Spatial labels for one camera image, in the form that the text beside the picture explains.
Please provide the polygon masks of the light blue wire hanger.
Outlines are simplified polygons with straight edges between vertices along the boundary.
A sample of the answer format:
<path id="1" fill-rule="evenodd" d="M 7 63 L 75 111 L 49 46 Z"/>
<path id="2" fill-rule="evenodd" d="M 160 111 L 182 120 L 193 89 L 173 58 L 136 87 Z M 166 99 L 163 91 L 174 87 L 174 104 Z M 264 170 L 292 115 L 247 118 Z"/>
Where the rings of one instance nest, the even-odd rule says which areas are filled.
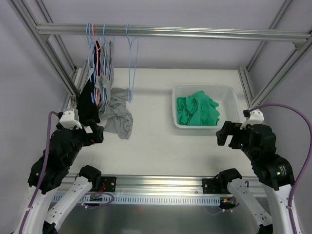
<path id="1" fill-rule="evenodd" d="M 129 46 L 128 55 L 128 101 L 129 103 L 133 100 L 133 89 L 136 79 L 136 69 L 137 69 L 137 58 L 139 49 L 139 38 L 130 37 L 130 25 L 126 26 L 126 37 Z"/>

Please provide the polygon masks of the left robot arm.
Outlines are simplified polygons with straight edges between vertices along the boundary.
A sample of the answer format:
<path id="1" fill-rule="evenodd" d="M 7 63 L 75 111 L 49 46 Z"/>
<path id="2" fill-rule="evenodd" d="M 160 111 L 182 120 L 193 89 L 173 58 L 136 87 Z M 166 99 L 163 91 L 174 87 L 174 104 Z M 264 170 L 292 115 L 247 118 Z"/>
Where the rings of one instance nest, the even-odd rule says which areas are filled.
<path id="1" fill-rule="evenodd" d="M 102 143 L 102 126 L 93 120 L 88 122 L 91 132 L 75 126 L 66 129 L 60 123 L 57 130 L 48 134 L 48 142 L 43 156 L 34 163 L 28 178 L 28 194 L 25 208 L 16 234 L 56 234 L 66 217 L 78 201 L 89 191 L 98 191 L 101 187 L 101 171 L 86 165 L 78 173 L 72 187 L 50 207 L 54 195 L 82 147 Z"/>

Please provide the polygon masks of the green tank top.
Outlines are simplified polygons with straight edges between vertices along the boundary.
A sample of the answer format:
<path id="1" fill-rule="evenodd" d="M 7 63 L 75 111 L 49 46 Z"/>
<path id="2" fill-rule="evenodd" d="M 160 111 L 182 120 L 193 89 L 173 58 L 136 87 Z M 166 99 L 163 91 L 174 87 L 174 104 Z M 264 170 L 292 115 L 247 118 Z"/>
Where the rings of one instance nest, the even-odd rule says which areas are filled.
<path id="1" fill-rule="evenodd" d="M 217 126 L 219 104 L 204 91 L 176 99 L 177 123 L 182 126 Z"/>

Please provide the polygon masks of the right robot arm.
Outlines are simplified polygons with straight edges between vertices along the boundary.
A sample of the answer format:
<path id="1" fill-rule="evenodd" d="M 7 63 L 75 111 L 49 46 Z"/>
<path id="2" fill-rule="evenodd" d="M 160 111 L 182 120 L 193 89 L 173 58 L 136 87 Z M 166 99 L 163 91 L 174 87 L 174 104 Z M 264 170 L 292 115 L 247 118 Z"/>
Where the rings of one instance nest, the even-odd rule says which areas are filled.
<path id="1" fill-rule="evenodd" d="M 293 228 L 297 219 L 289 214 L 292 209 L 287 204 L 294 186 L 293 170 L 290 163 L 276 153 L 276 135 L 271 127 L 264 124 L 243 126 L 225 121 L 216 133 L 217 144 L 225 145 L 228 136 L 232 136 L 229 147 L 241 150 L 250 160 L 252 170 L 265 191 L 271 214 L 265 214 L 235 168 L 219 172 L 218 189 L 234 196 L 239 207 L 251 218 L 256 233 L 296 233 Z"/>

